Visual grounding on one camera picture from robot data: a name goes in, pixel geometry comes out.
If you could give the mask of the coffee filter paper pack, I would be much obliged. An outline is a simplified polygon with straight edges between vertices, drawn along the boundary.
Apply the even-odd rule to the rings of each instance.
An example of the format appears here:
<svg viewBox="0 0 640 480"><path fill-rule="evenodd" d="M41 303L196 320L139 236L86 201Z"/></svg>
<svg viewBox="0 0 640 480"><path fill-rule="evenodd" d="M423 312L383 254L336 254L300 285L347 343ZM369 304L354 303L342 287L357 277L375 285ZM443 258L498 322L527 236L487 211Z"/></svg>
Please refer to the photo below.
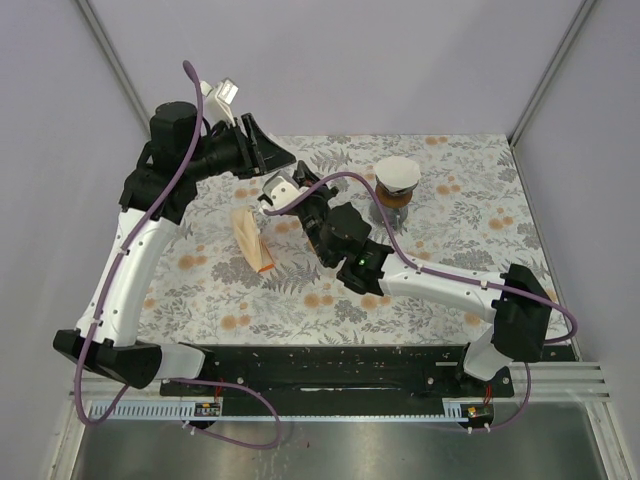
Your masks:
<svg viewBox="0 0 640 480"><path fill-rule="evenodd" d="M253 211L242 207L231 212L231 226L236 243L248 265L256 272L266 272L275 262L261 237Z"/></svg>

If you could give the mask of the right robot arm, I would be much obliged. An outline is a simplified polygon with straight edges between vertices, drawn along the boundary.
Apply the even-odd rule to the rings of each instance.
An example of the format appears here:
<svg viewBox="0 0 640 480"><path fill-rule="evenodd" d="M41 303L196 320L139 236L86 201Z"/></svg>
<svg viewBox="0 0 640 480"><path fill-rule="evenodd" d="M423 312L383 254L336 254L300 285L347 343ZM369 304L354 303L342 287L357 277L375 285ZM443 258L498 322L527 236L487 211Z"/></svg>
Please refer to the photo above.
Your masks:
<svg viewBox="0 0 640 480"><path fill-rule="evenodd" d="M486 389L497 372L512 362L541 360L551 316L548 295L525 266L505 273L477 272L433 264L421 266L397 247L370 239L371 226L351 203L329 201L337 188L299 162L293 180L313 193L294 207L322 266L357 294L410 297L470 312L491 324L472 342L455 371L457 388L469 396Z"/></svg>

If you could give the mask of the white paper coffee filter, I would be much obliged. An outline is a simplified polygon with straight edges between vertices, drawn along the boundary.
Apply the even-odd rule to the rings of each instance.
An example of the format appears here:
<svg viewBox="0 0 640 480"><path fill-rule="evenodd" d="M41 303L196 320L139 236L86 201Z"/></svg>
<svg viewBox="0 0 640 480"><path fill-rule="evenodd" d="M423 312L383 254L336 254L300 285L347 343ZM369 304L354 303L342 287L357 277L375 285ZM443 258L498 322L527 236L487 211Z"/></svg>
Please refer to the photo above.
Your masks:
<svg viewBox="0 0 640 480"><path fill-rule="evenodd" d="M420 181L421 171L418 163L410 158L390 156L379 160L374 165L374 174L384 180L400 181L415 179Z"/></svg>

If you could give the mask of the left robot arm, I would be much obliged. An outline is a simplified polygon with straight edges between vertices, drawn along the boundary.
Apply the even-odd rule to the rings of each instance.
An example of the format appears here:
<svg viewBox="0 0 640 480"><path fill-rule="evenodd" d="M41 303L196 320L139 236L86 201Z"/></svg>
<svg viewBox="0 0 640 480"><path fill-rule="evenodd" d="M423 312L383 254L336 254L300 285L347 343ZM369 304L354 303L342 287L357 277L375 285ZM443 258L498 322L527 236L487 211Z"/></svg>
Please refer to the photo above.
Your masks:
<svg viewBox="0 0 640 480"><path fill-rule="evenodd" d="M177 101L160 105L150 119L150 139L124 183L116 238L99 285L75 328L54 337L54 349L75 363L76 381L89 371L137 389L173 378L196 395L215 387L217 372L205 363L203 349L139 340L147 289L198 182L225 173L263 176L295 157L251 114L234 126L222 120L197 126L197 115L193 104Z"/></svg>

